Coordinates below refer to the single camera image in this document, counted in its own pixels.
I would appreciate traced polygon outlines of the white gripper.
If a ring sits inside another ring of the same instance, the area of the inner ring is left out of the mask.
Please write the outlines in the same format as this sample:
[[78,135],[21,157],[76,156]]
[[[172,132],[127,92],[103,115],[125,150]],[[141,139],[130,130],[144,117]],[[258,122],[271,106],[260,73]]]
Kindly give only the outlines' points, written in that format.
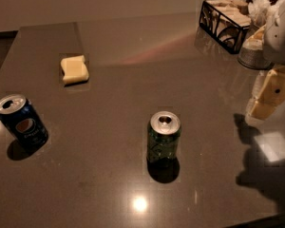
[[[285,0],[267,19],[263,35],[263,55],[267,61],[285,65]],[[256,76],[247,116],[266,120],[285,102],[285,67],[261,70]]]

